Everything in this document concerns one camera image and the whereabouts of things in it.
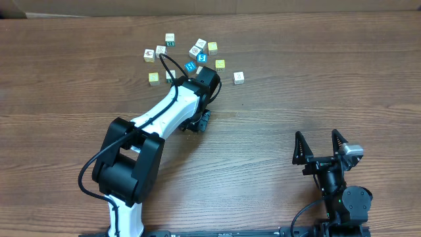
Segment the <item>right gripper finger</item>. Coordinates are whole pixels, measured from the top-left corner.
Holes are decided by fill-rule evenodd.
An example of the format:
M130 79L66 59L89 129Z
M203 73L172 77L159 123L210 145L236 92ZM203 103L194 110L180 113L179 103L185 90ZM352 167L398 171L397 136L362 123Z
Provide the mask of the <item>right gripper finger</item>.
M339 151L342 144L347 142L348 141L341 135L341 133L338 130L332 130L332 146L334 154L336 154Z
M305 137L302 135L300 131L296 131L295 133L295 148L293 152L293 165L305 165L311 159L314 158L314 155L305 140Z

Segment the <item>yellow top wooden block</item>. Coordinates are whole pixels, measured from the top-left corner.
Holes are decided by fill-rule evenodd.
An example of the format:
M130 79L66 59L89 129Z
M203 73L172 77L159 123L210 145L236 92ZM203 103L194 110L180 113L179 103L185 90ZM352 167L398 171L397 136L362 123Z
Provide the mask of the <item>yellow top wooden block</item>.
M151 86L157 86L160 84L158 72L151 72L148 74L148 81Z

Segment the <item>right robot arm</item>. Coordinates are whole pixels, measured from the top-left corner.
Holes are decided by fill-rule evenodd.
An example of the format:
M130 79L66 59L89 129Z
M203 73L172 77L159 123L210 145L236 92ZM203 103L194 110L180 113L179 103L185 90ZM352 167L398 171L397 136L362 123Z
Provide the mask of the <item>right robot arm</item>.
M338 130L332 130L333 155L315 157L300 131L295 133L292 163L303 165L303 175L311 175L321 198L300 210L291 221L289 234L302 232L295 228L297 219L307 210L323 203L326 219L308 227L305 236L369 236L368 212L373 200L372 192L362 186L348 186L345 172L355 167L363 158L364 150L359 144L350 144Z

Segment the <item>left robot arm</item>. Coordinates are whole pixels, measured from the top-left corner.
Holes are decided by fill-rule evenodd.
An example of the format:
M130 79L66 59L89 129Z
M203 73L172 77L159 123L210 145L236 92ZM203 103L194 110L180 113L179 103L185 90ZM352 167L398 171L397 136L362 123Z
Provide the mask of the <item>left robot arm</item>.
M142 203L157 179L166 139L176 129L205 131L211 114L206 107L221 85L217 72L204 67L196 78L177 78L147 113L111 122L92 172L109 205L111 225L104 236L142 236Z

